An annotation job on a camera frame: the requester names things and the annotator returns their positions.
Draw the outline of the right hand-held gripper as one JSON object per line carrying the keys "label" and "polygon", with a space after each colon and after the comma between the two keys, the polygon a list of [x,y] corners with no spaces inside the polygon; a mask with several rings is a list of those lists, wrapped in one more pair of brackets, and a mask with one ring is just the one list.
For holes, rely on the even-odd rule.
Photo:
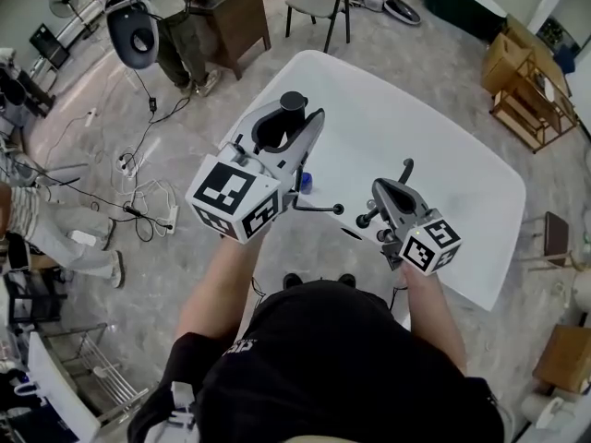
{"label": "right hand-held gripper", "polygon": [[[406,184],[378,178],[373,181],[372,195],[384,221],[419,221],[428,216],[426,200]],[[404,262],[429,276],[452,262],[462,242],[451,225],[439,217],[385,233],[381,253],[392,269]]]}

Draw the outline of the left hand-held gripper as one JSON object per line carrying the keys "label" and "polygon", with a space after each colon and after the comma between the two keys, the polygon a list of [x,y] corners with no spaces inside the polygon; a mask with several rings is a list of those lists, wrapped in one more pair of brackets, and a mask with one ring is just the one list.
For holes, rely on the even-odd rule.
{"label": "left hand-held gripper", "polygon": [[287,111],[278,101],[249,112],[235,135],[202,162],[186,201],[207,227],[246,244],[296,197],[296,170],[324,126],[325,111]]}

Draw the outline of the person's right forearm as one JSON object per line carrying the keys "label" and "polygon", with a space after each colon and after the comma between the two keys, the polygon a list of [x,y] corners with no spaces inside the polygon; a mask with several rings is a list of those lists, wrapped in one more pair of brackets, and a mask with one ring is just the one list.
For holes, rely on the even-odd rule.
{"label": "person's right forearm", "polygon": [[402,265],[402,273],[407,287],[412,333],[445,353],[466,374],[464,340],[452,317],[439,277],[436,274],[425,276],[407,263]]}

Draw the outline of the person's left forearm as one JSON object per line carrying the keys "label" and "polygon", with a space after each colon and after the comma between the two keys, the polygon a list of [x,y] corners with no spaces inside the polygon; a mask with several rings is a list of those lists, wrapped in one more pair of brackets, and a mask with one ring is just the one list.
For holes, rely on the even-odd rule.
{"label": "person's left forearm", "polygon": [[188,333],[220,341],[235,339],[265,236],[261,233],[245,245],[221,240],[205,276],[181,310],[175,331],[178,339]]}

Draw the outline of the dark green bathtub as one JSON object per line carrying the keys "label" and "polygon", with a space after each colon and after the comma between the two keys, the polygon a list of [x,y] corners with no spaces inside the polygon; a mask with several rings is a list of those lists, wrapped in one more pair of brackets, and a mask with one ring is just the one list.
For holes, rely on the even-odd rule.
{"label": "dark green bathtub", "polygon": [[507,12],[493,0],[423,0],[433,15],[470,35],[493,42],[507,22]]}

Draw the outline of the dark wooden cabinet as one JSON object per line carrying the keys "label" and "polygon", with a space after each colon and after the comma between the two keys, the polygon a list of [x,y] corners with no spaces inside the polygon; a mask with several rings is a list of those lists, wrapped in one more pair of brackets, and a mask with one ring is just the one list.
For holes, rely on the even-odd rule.
{"label": "dark wooden cabinet", "polygon": [[192,0],[190,13],[204,17],[218,39],[218,49],[209,57],[215,65],[243,77],[240,58],[259,41],[271,49],[263,0]]}

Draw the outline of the white power strip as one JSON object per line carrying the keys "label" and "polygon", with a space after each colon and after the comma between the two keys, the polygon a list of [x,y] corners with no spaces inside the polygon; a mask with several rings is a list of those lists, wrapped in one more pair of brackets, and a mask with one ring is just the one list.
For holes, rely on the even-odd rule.
{"label": "white power strip", "polygon": [[157,224],[161,229],[164,230],[164,235],[172,235],[175,233],[176,223],[178,219],[178,209],[179,207],[174,205],[169,209],[169,215],[167,218],[157,219]]}
{"label": "white power strip", "polygon": [[132,153],[121,154],[115,162],[115,168],[127,179],[135,178],[138,171],[138,165]]}

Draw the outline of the wooden shelf rack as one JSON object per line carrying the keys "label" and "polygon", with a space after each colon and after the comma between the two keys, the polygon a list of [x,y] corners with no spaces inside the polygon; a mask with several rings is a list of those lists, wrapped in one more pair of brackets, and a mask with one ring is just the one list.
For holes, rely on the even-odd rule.
{"label": "wooden shelf rack", "polygon": [[579,126],[567,94],[533,55],[495,95],[490,114],[537,153]]}

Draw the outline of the brown stool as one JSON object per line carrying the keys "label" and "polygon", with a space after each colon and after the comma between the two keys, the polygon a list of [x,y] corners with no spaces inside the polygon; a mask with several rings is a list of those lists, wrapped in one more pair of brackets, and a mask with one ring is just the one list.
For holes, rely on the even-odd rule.
{"label": "brown stool", "polygon": [[531,234],[533,239],[541,237],[542,249],[533,257],[520,257],[521,262],[544,262],[540,268],[532,271],[552,269],[575,269],[573,251],[570,248],[570,225],[559,215],[547,210],[541,216],[523,220],[521,225],[542,225],[542,230]]}

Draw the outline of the cardboard box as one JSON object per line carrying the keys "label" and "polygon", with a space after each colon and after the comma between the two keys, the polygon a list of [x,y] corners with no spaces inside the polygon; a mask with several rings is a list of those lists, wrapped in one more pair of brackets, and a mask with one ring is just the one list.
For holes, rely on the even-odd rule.
{"label": "cardboard box", "polygon": [[500,33],[485,54],[481,69],[481,86],[496,95],[510,82],[520,65],[532,53]]}
{"label": "cardboard box", "polygon": [[533,377],[558,389],[582,394],[591,384],[591,329],[556,325]]}

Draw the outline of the oval white rimmed lid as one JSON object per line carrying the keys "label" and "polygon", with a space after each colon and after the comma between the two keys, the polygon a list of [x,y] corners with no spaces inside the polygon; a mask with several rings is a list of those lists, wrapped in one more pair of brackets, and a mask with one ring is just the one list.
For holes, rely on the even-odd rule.
{"label": "oval white rimmed lid", "polygon": [[419,14],[403,0],[383,0],[383,10],[410,26],[418,26],[422,22]]}

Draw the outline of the person's torso black shirt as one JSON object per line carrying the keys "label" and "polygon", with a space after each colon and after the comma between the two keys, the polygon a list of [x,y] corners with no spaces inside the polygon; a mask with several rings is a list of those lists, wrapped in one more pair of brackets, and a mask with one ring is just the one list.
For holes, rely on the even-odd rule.
{"label": "person's torso black shirt", "polygon": [[187,333],[159,387],[133,418],[128,443],[174,409],[189,384],[201,443],[503,443],[487,382],[398,324],[379,297],[314,281],[265,300],[239,341]]}

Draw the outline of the black standing fan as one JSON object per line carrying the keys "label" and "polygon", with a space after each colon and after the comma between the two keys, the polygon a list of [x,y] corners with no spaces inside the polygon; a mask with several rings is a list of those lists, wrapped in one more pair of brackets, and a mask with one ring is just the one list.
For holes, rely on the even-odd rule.
{"label": "black standing fan", "polygon": [[88,39],[96,28],[90,25],[78,11],[78,0],[49,0],[50,11],[58,18],[75,18],[82,25],[82,37]]}

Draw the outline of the white waist-worn device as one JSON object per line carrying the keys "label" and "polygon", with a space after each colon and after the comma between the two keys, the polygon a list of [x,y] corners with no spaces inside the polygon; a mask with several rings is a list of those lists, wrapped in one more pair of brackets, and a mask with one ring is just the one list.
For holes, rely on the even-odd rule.
{"label": "white waist-worn device", "polygon": [[168,422],[190,433],[196,428],[195,395],[190,384],[174,381],[171,384],[174,409]]}

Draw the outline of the white panel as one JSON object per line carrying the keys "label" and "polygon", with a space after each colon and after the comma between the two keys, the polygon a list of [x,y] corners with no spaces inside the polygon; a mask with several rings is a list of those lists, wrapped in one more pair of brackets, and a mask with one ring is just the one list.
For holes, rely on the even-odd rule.
{"label": "white panel", "polygon": [[79,443],[92,443],[102,425],[78,396],[77,385],[36,331],[30,334],[28,369],[41,396],[49,401]]}

